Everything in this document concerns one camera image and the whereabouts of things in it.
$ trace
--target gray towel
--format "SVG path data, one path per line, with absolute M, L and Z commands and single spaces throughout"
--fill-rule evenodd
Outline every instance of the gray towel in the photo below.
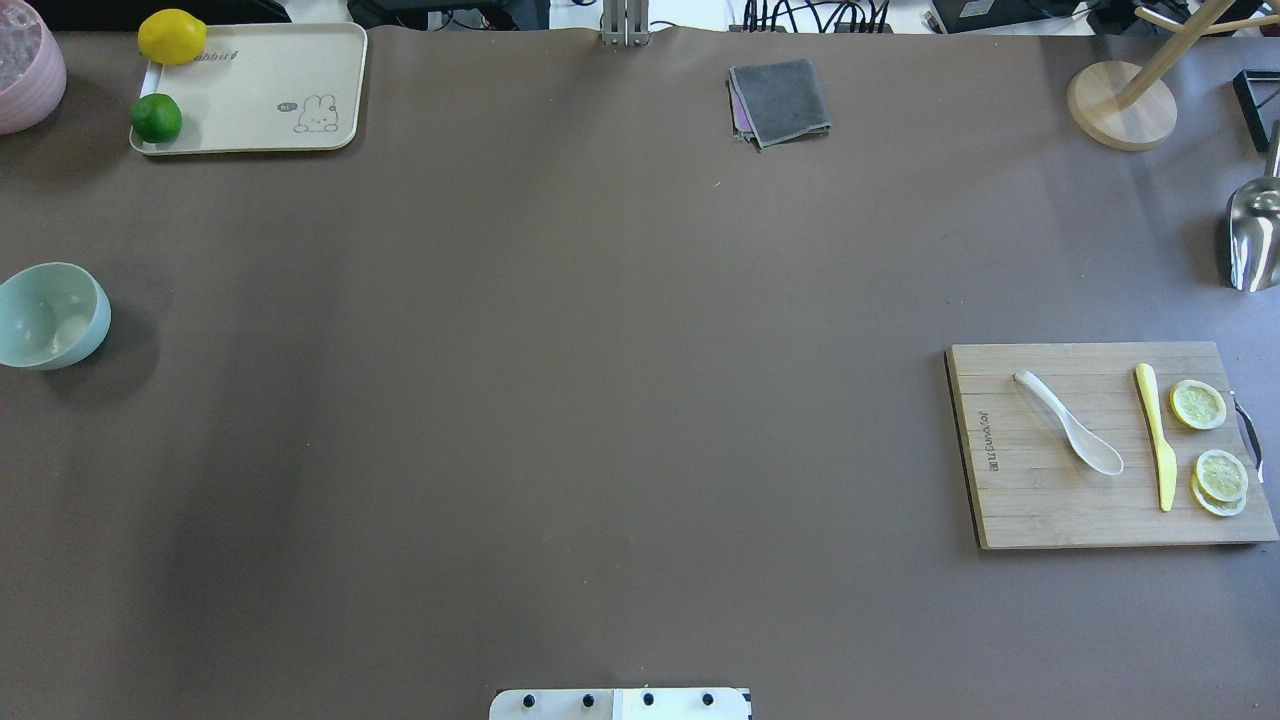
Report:
M 831 129 L 812 61 L 736 67 L 728 69 L 728 77 L 760 147 Z

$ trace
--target light blue bowl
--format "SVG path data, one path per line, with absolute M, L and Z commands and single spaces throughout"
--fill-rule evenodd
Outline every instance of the light blue bowl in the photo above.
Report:
M 106 337 L 111 304 L 70 263 L 27 268 L 0 284 L 0 364 L 55 370 L 88 357 Z

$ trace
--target yellow knife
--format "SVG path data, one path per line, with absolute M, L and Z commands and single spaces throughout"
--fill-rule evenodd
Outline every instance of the yellow knife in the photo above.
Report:
M 1174 488 L 1178 487 L 1178 456 L 1165 439 L 1165 425 L 1160 421 L 1160 387 L 1156 384 L 1156 370 L 1146 363 L 1139 363 L 1133 374 L 1138 378 L 1138 395 L 1142 396 L 1142 409 L 1147 414 L 1147 425 L 1151 427 L 1151 445 L 1156 448 L 1160 509 L 1169 512 L 1174 509 Z

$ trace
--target lime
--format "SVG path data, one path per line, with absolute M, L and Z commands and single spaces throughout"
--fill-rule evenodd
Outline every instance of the lime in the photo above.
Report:
M 146 142 L 169 142 L 182 132 L 182 110 L 173 97 L 152 92 L 138 97 L 129 110 L 129 122 Z
M 1207 450 L 1196 459 L 1192 479 L 1199 486 L 1208 500 L 1231 503 L 1244 497 L 1249 488 L 1249 474 L 1244 465 L 1230 452 Z
M 1196 475 L 1192 475 L 1192 495 L 1196 496 L 1196 501 L 1201 503 L 1201 507 L 1208 510 L 1210 512 L 1217 515 L 1219 518 L 1230 518 L 1231 515 L 1239 515 L 1240 511 L 1244 510 L 1245 496 L 1240 496 L 1240 500 L 1236 500 L 1235 502 L 1222 502 L 1219 500 L 1213 500 L 1212 497 L 1208 497 L 1207 495 L 1204 495 L 1203 489 L 1204 488 L 1201 487 L 1199 480 L 1196 478 Z
M 1169 391 L 1174 416 L 1189 428 L 1211 430 L 1226 420 L 1226 402 L 1213 386 L 1199 380 L 1183 380 Z
M 205 49 L 207 29 L 187 10 L 160 10 L 138 26 L 138 51 L 161 65 L 189 63 Z

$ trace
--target wooden stand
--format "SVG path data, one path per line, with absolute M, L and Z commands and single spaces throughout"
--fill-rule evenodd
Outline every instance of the wooden stand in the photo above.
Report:
M 1066 106 L 1085 133 L 1107 147 L 1137 152 L 1160 145 L 1174 132 L 1178 104 L 1161 82 L 1169 68 L 1202 35 L 1280 22 L 1268 15 L 1215 26 L 1234 0 L 1208 0 L 1187 24 L 1139 8 L 1137 14 L 1174 33 L 1144 68 L 1119 60 L 1094 63 L 1080 70 L 1066 88 Z

